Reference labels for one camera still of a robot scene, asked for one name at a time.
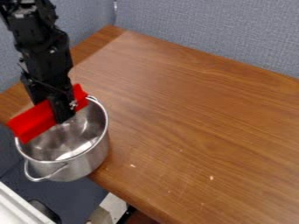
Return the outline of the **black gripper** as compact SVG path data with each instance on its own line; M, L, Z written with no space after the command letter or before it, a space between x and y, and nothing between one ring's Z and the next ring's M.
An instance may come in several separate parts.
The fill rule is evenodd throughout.
M31 36L18 47L27 66L20 80L32 103L50 97L55 122L64 123L75 116L78 105L68 76L72 69L68 34L55 29L43 42L36 42Z

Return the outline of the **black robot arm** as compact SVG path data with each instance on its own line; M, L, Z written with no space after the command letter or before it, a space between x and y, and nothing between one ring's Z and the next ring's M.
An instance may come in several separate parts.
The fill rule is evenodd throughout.
M63 123L75 116L78 103L70 78L70 36L56 25L56 6L51 0L0 0L0 18L14 34L32 103L47 101L55 122Z

